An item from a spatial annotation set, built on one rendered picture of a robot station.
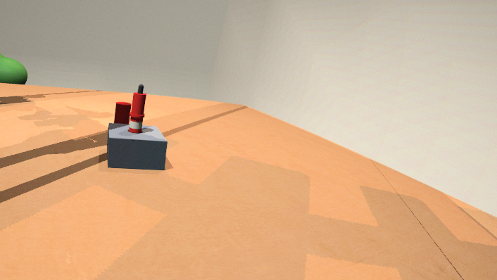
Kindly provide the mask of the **dark grey block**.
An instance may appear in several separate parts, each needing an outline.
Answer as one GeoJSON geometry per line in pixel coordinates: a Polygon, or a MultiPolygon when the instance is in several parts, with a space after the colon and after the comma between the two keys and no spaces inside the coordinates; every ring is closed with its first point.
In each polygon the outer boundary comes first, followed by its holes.
{"type": "Polygon", "coordinates": [[[167,140],[157,126],[142,125],[141,133],[130,125],[109,123],[108,168],[165,170],[167,140]]]}

